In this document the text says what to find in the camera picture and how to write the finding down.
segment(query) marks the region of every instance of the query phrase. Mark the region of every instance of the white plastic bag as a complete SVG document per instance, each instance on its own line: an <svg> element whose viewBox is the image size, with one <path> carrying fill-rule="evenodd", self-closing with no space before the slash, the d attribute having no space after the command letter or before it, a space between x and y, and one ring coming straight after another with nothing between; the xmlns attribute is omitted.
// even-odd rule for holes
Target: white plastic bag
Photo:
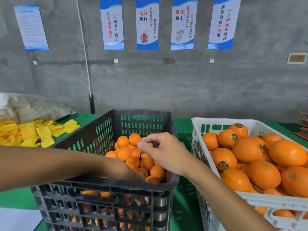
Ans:
<svg viewBox="0 0 308 231"><path fill-rule="evenodd" d="M48 98L0 92L0 121L28 123L36 119L57 121L75 111Z"/></svg>

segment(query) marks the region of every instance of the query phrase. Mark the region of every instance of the person's arm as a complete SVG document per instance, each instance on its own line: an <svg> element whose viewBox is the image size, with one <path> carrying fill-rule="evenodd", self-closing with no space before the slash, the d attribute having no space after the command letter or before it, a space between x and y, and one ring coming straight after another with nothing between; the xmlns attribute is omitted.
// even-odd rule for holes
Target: person's arm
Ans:
<svg viewBox="0 0 308 231"><path fill-rule="evenodd" d="M55 148L0 146L0 192L84 174L144 180L119 158Z"/></svg>
<svg viewBox="0 0 308 231"><path fill-rule="evenodd" d="M182 175L200 191L226 231L277 231L169 133L150 134L137 144L162 167Z"/></svg>

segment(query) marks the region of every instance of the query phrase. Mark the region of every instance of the white plastic crate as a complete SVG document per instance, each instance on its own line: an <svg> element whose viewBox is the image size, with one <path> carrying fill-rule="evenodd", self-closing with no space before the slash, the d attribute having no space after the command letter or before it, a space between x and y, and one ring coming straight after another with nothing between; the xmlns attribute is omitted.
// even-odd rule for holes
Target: white plastic crate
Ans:
<svg viewBox="0 0 308 231"><path fill-rule="evenodd" d="M211 158L211 155L202 139L202 135L207 132L219 134L222 130L228 129L234 123L241 123L248 128L248 136L256 136L260 133L277 133L287 140L291 140L283 134L275 131L269 126L257 120L250 119L222 119L222 118L192 118L194 127L192 134L192 154L207 164L210 169L220 178L218 170ZM264 217L276 228L283 230L305 230L308 231L308 220L303 219L305 212L308 211L308 199L290 196L275 196L266 194L254 194L247 192L237 192L250 205L267 207ZM220 221L201 194L197 191L199 206L205 231L225 231ZM299 212L295 218L285 218L273 216L277 209L288 209Z"/></svg>

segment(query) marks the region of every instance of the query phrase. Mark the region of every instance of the forearm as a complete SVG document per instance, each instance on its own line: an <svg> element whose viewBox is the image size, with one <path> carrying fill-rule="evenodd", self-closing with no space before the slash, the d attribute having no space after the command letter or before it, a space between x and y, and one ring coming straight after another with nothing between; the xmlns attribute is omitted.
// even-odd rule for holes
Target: forearm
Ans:
<svg viewBox="0 0 308 231"><path fill-rule="evenodd" d="M244 199L225 185L205 164L192 159L185 177L199 190L226 231L275 230Z"/></svg>
<svg viewBox="0 0 308 231"><path fill-rule="evenodd" d="M101 158L54 148L0 146L0 192L97 172Z"/></svg>

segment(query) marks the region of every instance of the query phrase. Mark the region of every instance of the plastic crate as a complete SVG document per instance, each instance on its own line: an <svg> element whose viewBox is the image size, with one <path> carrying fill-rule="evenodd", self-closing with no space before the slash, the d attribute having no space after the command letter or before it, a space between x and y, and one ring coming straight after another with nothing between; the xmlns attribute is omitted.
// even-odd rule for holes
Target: plastic crate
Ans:
<svg viewBox="0 0 308 231"><path fill-rule="evenodd" d="M113 109L51 147L103 156L114 150L114 143L122 135L138 133L143 137L151 133L169 132L177 137L173 120L171 111ZM170 229L173 190L178 182L179 175L167 171L163 184L81 176L32 187L31 190L49 231L119 231L129 230L129 226L134 231L167 231ZM80 194L84 189L110 192L116 197ZM135 202L135 197L141 200L141 205ZM145 197L150 198L150 205L144 201ZM106 209L105 214L101 213L102 208ZM123 209L121 217L119 208ZM131 218L127 216L127 211L133 212Z"/></svg>
<svg viewBox="0 0 308 231"><path fill-rule="evenodd" d="M260 133L277 133L287 140L288 137L280 134L269 126L257 120L249 119L219 119L219 118L192 118L192 154L210 167L210 169L220 178L211 155L202 139L202 135L208 132L219 134L222 130L228 129L234 123L244 124L248 128L249 136L256 136ZM246 192L237 192L250 205L267 207L264 217L276 228L286 230L308 230L308 220L303 219L308 211L308 199L290 196L275 196L266 194L254 194ZM224 227L211 211L207 202L197 191L200 212L204 230L224 231ZM277 209L288 209L302 211L296 215L296 219L273 216L272 213Z"/></svg>

